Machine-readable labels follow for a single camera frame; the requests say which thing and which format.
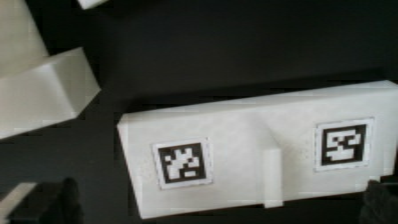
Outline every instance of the white box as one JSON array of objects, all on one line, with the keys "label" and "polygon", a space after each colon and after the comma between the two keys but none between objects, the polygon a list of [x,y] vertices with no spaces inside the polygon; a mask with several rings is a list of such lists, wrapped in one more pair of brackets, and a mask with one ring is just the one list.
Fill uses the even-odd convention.
[{"label": "white box", "polygon": [[[363,191],[368,180],[393,174],[397,99],[398,87],[381,81],[125,114],[118,128],[142,218]],[[336,143],[317,157],[324,131]],[[192,138],[208,138],[213,184],[162,190],[151,145]]]},{"label": "white box", "polygon": [[75,119],[100,87],[82,49],[0,78],[0,139]]}]

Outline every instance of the white panel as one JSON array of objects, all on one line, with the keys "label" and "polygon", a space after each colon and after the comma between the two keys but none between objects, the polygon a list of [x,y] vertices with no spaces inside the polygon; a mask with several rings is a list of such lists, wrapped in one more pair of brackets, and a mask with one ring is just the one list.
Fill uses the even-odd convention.
[{"label": "white panel", "polygon": [[0,79],[0,138],[73,118],[100,91],[82,49]]},{"label": "white panel", "polygon": [[0,78],[22,72],[48,52],[23,0],[0,0]]}]

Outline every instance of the black object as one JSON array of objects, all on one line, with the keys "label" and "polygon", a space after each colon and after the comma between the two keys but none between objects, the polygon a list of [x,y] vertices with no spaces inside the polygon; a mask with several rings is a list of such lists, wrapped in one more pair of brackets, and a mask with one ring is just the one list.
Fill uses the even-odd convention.
[{"label": "black object", "polygon": [[365,207],[359,216],[361,224],[398,223],[398,197],[389,190],[397,190],[397,188],[398,183],[381,184],[377,181],[370,181],[365,192]]},{"label": "black object", "polygon": [[11,215],[13,224],[82,224],[78,185],[73,179],[62,183],[41,183],[25,197]]}]

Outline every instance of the printed square pattern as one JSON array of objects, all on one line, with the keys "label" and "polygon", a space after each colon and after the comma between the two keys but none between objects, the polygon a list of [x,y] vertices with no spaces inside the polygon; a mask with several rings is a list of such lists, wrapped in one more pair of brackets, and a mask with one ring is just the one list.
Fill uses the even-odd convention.
[{"label": "printed square pattern", "polygon": [[158,143],[153,154],[162,189],[212,183],[206,139]]},{"label": "printed square pattern", "polygon": [[370,162],[373,118],[317,127],[317,171],[366,166]]}]

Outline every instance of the white foam block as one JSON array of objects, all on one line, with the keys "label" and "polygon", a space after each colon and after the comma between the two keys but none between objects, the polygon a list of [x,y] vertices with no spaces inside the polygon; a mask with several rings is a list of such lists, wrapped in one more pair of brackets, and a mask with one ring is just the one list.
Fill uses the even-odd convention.
[{"label": "white foam block", "polygon": [[0,138],[77,118],[100,87],[77,49],[0,78]]},{"label": "white foam block", "polygon": [[0,0],[0,78],[48,56],[23,0]]},{"label": "white foam block", "polygon": [[[277,206],[281,198],[363,191],[368,180],[393,173],[397,98],[397,85],[381,81],[125,114],[119,134],[142,217],[256,204],[260,198],[267,207],[267,199]],[[213,184],[162,190],[151,144],[192,137],[208,138]]]},{"label": "white foam block", "polygon": [[102,5],[109,0],[78,0],[82,8],[91,9]]}]

